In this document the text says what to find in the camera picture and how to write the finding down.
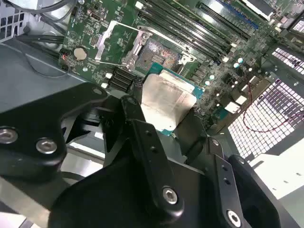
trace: black cable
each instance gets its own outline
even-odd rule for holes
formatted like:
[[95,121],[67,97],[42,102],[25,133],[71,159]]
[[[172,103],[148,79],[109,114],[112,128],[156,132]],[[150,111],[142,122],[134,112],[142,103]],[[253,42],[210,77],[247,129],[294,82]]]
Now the black cable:
[[57,38],[47,38],[47,36],[27,36],[21,35],[16,37],[17,40],[24,41],[24,42],[44,42],[49,44],[62,44],[64,38],[58,37]]
[[59,57],[60,57],[60,54],[58,52],[55,52],[53,50],[50,50],[44,46],[41,46],[39,44],[36,44],[36,43],[33,43],[33,42],[30,42],[30,41],[22,41],[23,43],[26,43],[27,45],[37,49],[37,50],[40,50],[46,54],[48,54],[49,56],[53,57],[55,60],[58,60]]
[[71,67],[70,67],[69,64],[68,64],[68,70],[67,70],[67,72],[64,73],[64,74],[62,74],[62,75],[58,75],[58,76],[50,76],[50,75],[46,75],[46,74],[43,74],[43,73],[37,71],[37,70],[33,67],[33,65],[32,65],[32,63],[30,62],[30,60],[28,59],[26,53],[24,53],[24,51],[23,51],[23,49],[22,49],[22,47],[21,47],[20,41],[18,41],[18,40],[15,39],[15,38],[14,38],[14,40],[16,41],[16,43],[17,43],[17,45],[18,45],[18,47],[19,47],[19,50],[20,50],[21,53],[23,54],[23,56],[24,56],[26,62],[28,63],[28,65],[30,66],[30,68],[31,68],[36,74],[38,74],[38,75],[40,75],[40,76],[42,76],[42,77],[54,79],[54,78],[62,78],[62,77],[65,77],[65,76],[67,76],[67,75],[70,73]]
[[47,12],[52,12],[52,11],[55,11],[65,5],[67,5],[69,2],[71,2],[71,0],[61,0],[53,5],[50,5],[50,6],[46,6],[46,7],[42,7],[41,9],[27,9],[27,8],[22,8],[14,3],[11,3],[10,1],[7,1],[7,0],[3,0],[3,2],[5,4],[8,4],[8,5],[11,5],[12,7],[20,10],[20,11],[23,11],[23,12],[27,12],[27,13],[35,13],[35,14],[38,14],[38,13],[47,13]]
[[61,28],[59,25],[55,24],[51,19],[49,19],[48,17],[41,17],[41,21],[43,21],[44,23],[47,23],[49,26],[53,27],[57,32],[59,32],[62,35],[66,34],[66,31]]
[[17,38],[29,38],[29,39],[62,39],[64,40],[64,36],[53,36],[53,35],[20,35]]
[[77,5],[77,2],[78,2],[78,0],[74,0],[73,5],[71,6],[71,8],[68,10],[68,12],[67,12],[62,18],[53,20],[52,18],[49,18],[49,17],[48,17],[47,15],[45,15],[45,14],[41,14],[41,17],[47,18],[47,19],[51,20],[51,21],[54,22],[54,23],[62,22],[62,21],[64,21],[64,20],[70,15],[70,13],[73,11],[74,7]]

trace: silver metal plate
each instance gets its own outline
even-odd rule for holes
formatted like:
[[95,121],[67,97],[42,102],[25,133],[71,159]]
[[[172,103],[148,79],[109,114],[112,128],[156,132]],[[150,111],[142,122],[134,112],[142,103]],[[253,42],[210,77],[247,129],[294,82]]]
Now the silver metal plate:
[[196,103],[194,86],[163,70],[143,84],[142,111],[146,122],[162,132],[173,131]]

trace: mounting hole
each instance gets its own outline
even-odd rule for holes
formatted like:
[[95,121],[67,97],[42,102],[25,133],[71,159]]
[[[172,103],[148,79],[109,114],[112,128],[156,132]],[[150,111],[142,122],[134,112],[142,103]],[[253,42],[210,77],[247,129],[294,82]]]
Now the mounting hole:
[[153,152],[153,153],[158,153],[157,149],[155,146],[152,146],[150,147],[150,150]]
[[149,132],[148,130],[145,131],[145,133],[146,133],[147,136],[152,136],[151,132]]
[[228,171],[228,169],[224,165],[222,165],[222,169]]
[[224,178],[224,182],[227,184],[227,185],[230,185],[230,181],[227,179],[227,178]]

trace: ram slot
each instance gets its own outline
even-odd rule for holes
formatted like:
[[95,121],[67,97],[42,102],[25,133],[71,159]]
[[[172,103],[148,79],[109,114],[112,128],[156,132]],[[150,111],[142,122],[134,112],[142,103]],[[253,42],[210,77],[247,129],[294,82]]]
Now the ram slot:
[[223,46],[219,46],[216,42],[213,42],[207,39],[205,36],[202,36],[201,34],[197,33],[196,31],[194,31],[193,29],[189,28],[184,23],[182,23],[179,19],[172,17],[167,12],[165,12],[158,6],[154,5],[153,3],[151,5],[146,4],[146,6],[152,14],[161,15],[161,18],[164,19],[166,22],[170,23],[172,26],[179,28],[183,33],[192,37],[194,40],[203,44],[204,46],[207,46],[213,51],[220,52],[222,54],[228,52],[227,48],[224,48]]
[[202,10],[206,15],[209,15],[214,20],[217,20],[219,23],[222,23],[224,26],[229,28],[231,31],[233,31],[238,36],[242,37],[244,40],[248,40],[250,36],[243,32],[241,29],[236,27],[234,24],[232,24],[227,19],[223,18],[219,14],[217,14],[214,10],[210,9],[208,6],[204,5],[203,3],[199,3],[198,9]]
[[178,9],[175,9],[170,4],[166,3],[162,0],[149,0],[149,4],[155,5],[161,9],[163,9],[165,12],[170,14],[173,18],[176,20],[179,20],[180,22],[184,23],[184,25],[188,28],[191,28],[193,31],[197,32],[201,36],[205,37],[209,41],[216,43],[217,45],[221,46],[222,49],[229,49],[231,48],[230,42],[219,37],[215,33],[208,30],[203,25],[197,23],[196,21],[192,20],[189,16],[183,14],[182,12],[178,11]]
[[210,25],[209,22],[206,22],[203,20],[199,15],[196,13],[192,12],[190,9],[182,6],[180,3],[178,3],[176,0],[162,0],[167,2],[168,4],[172,4],[172,6],[178,10],[179,12],[185,14],[187,17],[191,18],[192,20],[196,21],[198,24],[206,27],[208,30],[213,31],[216,33],[218,36],[220,36],[222,39],[228,40],[229,43],[232,43],[235,41],[235,39],[227,34],[226,32],[220,31],[216,27]]
[[166,23],[163,20],[159,20],[154,14],[148,12],[147,10],[141,10],[141,13],[148,21],[158,25],[162,29],[166,30],[168,33],[173,34],[178,39],[180,39],[181,41],[183,41],[184,43],[189,45],[191,48],[197,50],[198,52],[200,52],[214,60],[219,59],[219,55],[216,52],[212,51],[211,49],[209,49],[207,47],[200,46],[200,44],[198,42],[195,42],[195,41],[193,42],[192,38],[190,38],[186,34],[182,33],[177,28],[174,28],[169,23]]

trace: black plastic bracket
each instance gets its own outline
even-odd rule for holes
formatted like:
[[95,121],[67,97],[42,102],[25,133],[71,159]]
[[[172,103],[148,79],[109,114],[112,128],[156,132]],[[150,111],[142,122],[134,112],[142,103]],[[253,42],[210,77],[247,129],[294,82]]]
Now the black plastic bracket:
[[[106,97],[105,90],[83,83],[1,113],[0,129],[11,129],[16,135],[13,142],[5,143],[4,139],[0,143],[0,175],[30,181],[49,180],[67,153],[62,120],[99,106]],[[56,150],[39,152],[40,139],[51,139]]]
[[[161,141],[154,126],[146,123],[139,102],[130,96],[124,96],[121,100],[133,154],[144,168],[154,209],[161,223],[173,223],[183,213],[184,199],[175,184]],[[166,201],[165,189],[175,192],[176,202],[175,199]]]
[[224,154],[220,143],[208,137],[203,151],[188,165],[202,170],[212,183],[215,210],[221,226],[245,227],[245,220],[238,197],[238,190],[231,165],[224,160]]
[[299,225],[242,157],[232,155],[228,161],[236,174],[242,210],[253,227],[299,228]]

